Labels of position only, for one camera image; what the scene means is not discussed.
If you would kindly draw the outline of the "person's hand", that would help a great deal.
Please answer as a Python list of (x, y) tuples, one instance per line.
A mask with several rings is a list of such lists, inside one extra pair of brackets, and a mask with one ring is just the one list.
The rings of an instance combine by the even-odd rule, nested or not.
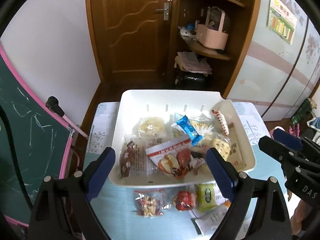
[(313, 208), (309, 204), (300, 200), (290, 219), (292, 235), (298, 235), (301, 231), (306, 231), (308, 224), (304, 220), (307, 219), (312, 210)]

